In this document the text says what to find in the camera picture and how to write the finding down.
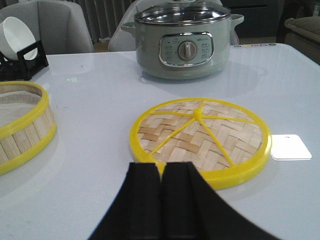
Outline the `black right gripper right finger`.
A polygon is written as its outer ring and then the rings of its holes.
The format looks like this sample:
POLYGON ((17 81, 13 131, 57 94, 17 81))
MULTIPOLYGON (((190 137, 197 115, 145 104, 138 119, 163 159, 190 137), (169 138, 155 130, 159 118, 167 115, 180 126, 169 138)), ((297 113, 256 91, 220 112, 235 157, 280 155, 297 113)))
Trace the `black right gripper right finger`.
POLYGON ((166 240, 253 240, 254 226, 226 204, 190 162, 168 163, 162 175, 166 240))

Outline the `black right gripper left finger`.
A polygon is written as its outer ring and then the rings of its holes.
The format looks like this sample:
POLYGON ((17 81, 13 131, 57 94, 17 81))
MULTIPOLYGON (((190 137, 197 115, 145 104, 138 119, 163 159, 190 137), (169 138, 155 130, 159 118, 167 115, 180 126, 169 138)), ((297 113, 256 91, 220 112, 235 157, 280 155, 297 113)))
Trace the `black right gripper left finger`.
POLYGON ((159 240, 160 186, 154 163, 131 162, 119 192, 94 230, 94 239, 159 240))

